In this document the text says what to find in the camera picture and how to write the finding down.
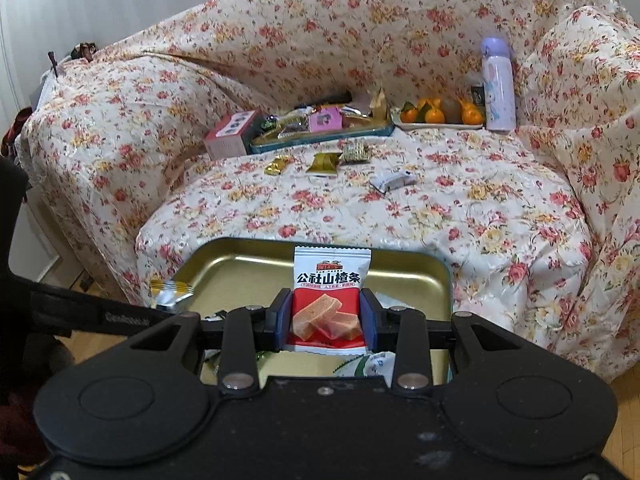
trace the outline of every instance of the lavender water bottle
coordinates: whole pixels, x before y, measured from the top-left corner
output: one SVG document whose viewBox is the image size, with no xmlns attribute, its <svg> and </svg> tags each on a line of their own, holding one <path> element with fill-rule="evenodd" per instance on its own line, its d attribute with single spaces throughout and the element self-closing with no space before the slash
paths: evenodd
<svg viewBox="0 0 640 480">
<path fill-rule="evenodd" d="M 500 38 L 482 40 L 482 78 L 486 128 L 508 132 L 516 127 L 513 72 L 508 45 Z"/>
</svg>

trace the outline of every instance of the hawthorn snack packet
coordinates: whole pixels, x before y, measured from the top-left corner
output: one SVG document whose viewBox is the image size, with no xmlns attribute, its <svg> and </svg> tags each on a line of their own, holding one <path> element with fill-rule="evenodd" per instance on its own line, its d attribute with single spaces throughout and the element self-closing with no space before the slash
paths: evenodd
<svg viewBox="0 0 640 480">
<path fill-rule="evenodd" d="M 359 299 L 371 250 L 296 247 L 290 350 L 328 355 L 366 352 Z"/>
</svg>

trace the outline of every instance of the pink snack box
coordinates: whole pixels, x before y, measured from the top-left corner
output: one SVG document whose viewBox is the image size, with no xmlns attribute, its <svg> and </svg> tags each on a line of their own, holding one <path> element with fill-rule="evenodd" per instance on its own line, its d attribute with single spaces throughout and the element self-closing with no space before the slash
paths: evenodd
<svg viewBox="0 0 640 480">
<path fill-rule="evenodd" d="M 204 138 L 211 160 L 247 155 L 262 121 L 260 110 L 226 115 Z"/>
<path fill-rule="evenodd" d="M 319 112 L 309 115 L 309 131 L 330 132 L 342 128 L 342 115 L 337 107 L 322 108 Z"/>
</svg>

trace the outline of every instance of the candy wrapper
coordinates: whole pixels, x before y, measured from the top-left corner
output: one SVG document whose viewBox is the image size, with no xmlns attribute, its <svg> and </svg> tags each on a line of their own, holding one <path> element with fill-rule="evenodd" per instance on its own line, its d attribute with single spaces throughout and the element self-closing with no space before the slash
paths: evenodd
<svg viewBox="0 0 640 480">
<path fill-rule="evenodd" d="M 296 247 L 289 349 L 328 355 L 363 354 L 360 289 L 369 249 Z"/>
<path fill-rule="evenodd" d="M 315 176 L 337 176 L 341 153 L 316 153 L 306 174 Z"/>
<path fill-rule="evenodd" d="M 193 296 L 193 287 L 185 282 L 151 280 L 152 307 L 167 312 L 181 312 L 179 303 Z"/>
<path fill-rule="evenodd" d="M 278 134 L 279 139 L 287 139 L 295 134 L 300 134 L 306 132 L 309 129 L 309 118 L 308 117 L 298 117 L 297 119 L 290 121 L 285 124 L 280 133 Z"/>
<path fill-rule="evenodd" d="M 411 184 L 415 184 L 415 175 L 411 171 L 396 171 L 371 179 L 371 185 L 382 194 Z"/>
<path fill-rule="evenodd" d="M 280 175 L 289 164 L 290 158 L 287 155 L 276 155 L 274 159 L 264 168 L 267 175 Z"/>
<path fill-rule="evenodd" d="M 371 99 L 371 116 L 377 121 L 386 121 L 389 118 L 389 103 L 386 102 L 385 92 L 381 88 Z"/>
<path fill-rule="evenodd" d="M 342 150 L 342 164 L 363 164 L 371 160 L 371 154 L 364 142 L 351 142 Z"/>
</svg>

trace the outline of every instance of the gold metal tray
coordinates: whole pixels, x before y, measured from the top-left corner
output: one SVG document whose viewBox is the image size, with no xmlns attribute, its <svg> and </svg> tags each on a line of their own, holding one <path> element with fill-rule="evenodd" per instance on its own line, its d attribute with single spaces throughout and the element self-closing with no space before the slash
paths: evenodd
<svg viewBox="0 0 640 480">
<path fill-rule="evenodd" d="M 293 254 L 296 244 L 274 240 L 219 238 L 197 249 L 178 270 L 174 280 L 194 287 L 181 310 L 210 316 L 248 304 L 269 306 L 283 287 L 293 288 Z M 364 286 L 424 312 L 428 319 L 450 317 L 451 290 L 447 267 L 425 253 L 371 250 L 371 264 Z M 328 376 L 346 360 L 343 356 L 319 356 L 308 352 L 268 354 L 258 364 L 260 382 L 268 375 Z M 433 379 L 443 383 L 447 352 L 432 350 Z M 202 380 L 215 382 L 207 365 Z"/>
</svg>

